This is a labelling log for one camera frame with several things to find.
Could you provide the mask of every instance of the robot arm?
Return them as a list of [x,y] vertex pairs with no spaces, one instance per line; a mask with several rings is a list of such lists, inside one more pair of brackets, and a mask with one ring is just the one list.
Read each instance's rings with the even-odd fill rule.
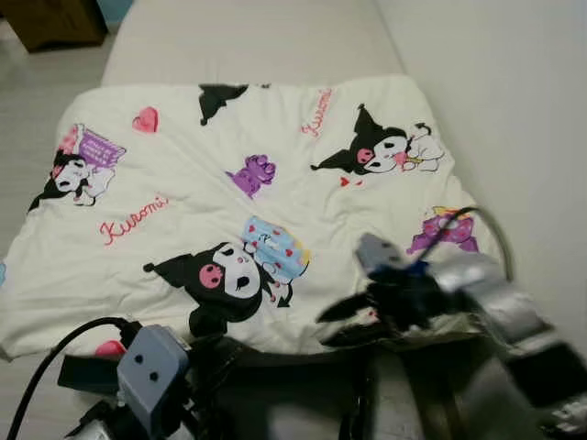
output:
[[[410,325],[427,327],[428,319],[440,314],[468,313],[493,341],[496,356],[517,387],[539,410],[547,434],[587,435],[587,369],[493,259],[460,254],[441,263],[409,265],[400,255],[391,243],[363,236],[357,257],[375,282],[366,293],[326,310],[319,320],[344,319],[357,308],[371,306],[397,334]],[[340,347],[345,339],[343,332],[330,342]]]

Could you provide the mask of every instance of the purple bear print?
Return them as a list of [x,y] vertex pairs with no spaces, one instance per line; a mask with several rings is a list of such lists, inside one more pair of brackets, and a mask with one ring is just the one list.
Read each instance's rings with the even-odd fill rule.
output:
[[271,184],[275,176],[275,164],[266,155],[253,155],[245,159],[245,166],[236,174],[226,171],[227,176],[251,199],[260,186]]
[[[456,209],[448,209],[444,206],[433,208],[435,216],[424,221],[422,234],[414,236],[412,246],[406,250],[413,254],[417,250],[427,248],[440,228],[447,223],[450,217],[457,212]],[[455,243],[459,248],[467,252],[479,252],[477,240],[472,236],[473,219],[469,215],[463,215],[455,220],[440,239],[441,242]]]

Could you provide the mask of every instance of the white floor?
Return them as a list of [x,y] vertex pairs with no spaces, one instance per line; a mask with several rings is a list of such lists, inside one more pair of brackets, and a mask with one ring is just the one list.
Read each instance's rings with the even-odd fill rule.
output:
[[[99,85],[113,40],[107,38],[99,48],[29,55],[0,20],[0,259],[17,234],[28,205],[42,190],[56,148],[55,126],[63,110],[76,94]],[[26,357],[11,364],[0,360],[0,438],[6,437],[40,359]],[[19,438],[62,438],[93,402],[90,396],[57,387],[59,366],[60,362],[41,382]]]

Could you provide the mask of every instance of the white wall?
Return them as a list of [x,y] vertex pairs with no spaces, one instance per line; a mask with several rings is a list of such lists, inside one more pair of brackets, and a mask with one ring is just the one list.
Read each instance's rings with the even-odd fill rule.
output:
[[587,355],[587,2],[378,3],[519,283]]

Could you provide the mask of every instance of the cartoon print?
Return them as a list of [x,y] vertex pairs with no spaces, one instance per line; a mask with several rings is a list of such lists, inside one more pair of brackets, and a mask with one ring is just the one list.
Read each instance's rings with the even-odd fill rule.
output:
[[[346,177],[341,177],[340,178],[340,186],[345,187],[345,186],[347,186],[349,184],[350,184],[350,180],[349,179],[347,179]],[[356,182],[353,183],[353,185],[355,185],[355,186],[361,186],[362,184],[363,184],[363,180],[356,181]]]
[[6,280],[6,264],[0,263],[0,287],[4,284]]
[[410,137],[402,171],[413,170],[416,166],[419,171],[438,170],[439,160],[444,156],[444,151],[431,136],[432,128],[423,122],[415,124],[414,127],[417,131]]
[[294,296],[292,280],[301,277],[310,263],[310,251],[280,226],[253,216],[245,224],[242,236],[245,250],[255,258],[275,280],[272,297],[279,293],[277,307],[289,307]]
[[[413,254],[417,250],[427,248],[440,228],[458,211],[457,209],[448,209],[444,206],[435,206],[433,210],[435,216],[424,221],[422,224],[423,232],[414,236],[412,246],[406,250],[408,254]],[[449,226],[449,229],[440,241],[455,243],[459,245],[459,248],[467,252],[479,252],[477,239],[472,236],[473,225],[474,222],[470,215],[462,215]]]
[[143,133],[155,133],[159,126],[159,113],[153,107],[145,107],[132,120],[132,127]]
[[264,154],[245,158],[245,167],[236,174],[226,171],[227,176],[251,199],[260,186],[269,185],[275,177],[275,164]]
[[410,138],[401,128],[383,128],[373,121],[365,105],[361,104],[354,127],[356,136],[349,149],[342,149],[310,168],[314,171],[342,169],[359,175],[389,172],[396,168],[410,171],[417,167],[423,171],[435,171],[444,152],[430,136],[432,130],[428,126],[420,123],[415,127],[418,131]]
[[169,203],[170,200],[167,197],[157,195],[151,203],[147,203],[136,212],[129,214],[124,222],[102,222],[98,226],[98,232],[107,240],[104,246],[111,246],[119,238],[132,233],[141,225],[143,220],[167,207]]
[[248,85],[225,85],[225,84],[200,84],[202,94],[200,94],[200,108],[202,110],[202,119],[200,124],[205,126],[208,120],[214,117],[220,107],[225,107],[227,101],[237,99],[249,88]]
[[93,206],[106,191],[118,159],[126,152],[83,124],[73,126],[59,145],[43,192],[28,210],[38,208],[41,200],[59,199],[69,193],[74,193],[74,204]]
[[289,307],[291,281],[300,277],[310,254],[299,241],[279,226],[252,217],[246,224],[243,245],[223,242],[195,255],[184,254],[149,263],[171,286],[185,291],[198,303],[190,314],[194,336],[222,334],[227,323],[239,323],[254,315],[267,295],[277,307]]
[[175,288],[184,287],[198,303],[190,314],[194,336],[225,333],[227,322],[239,323],[254,315],[265,292],[271,297],[274,279],[253,257],[233,243],[195,255],[180,255],[158,265],[147,264]]
[[324,118],[326,116],[326,112],[330,104],[330,97],[332,96],[332,89],[330,88],[326,90],[321,90],[319,92],[320,99],[318,100],[318,103],[316,105],[316,110],[314,111],[312,123],[305,124],[300,128],[302,133],[309,133],[314,138],[320,136],[320,128],[324,123]]

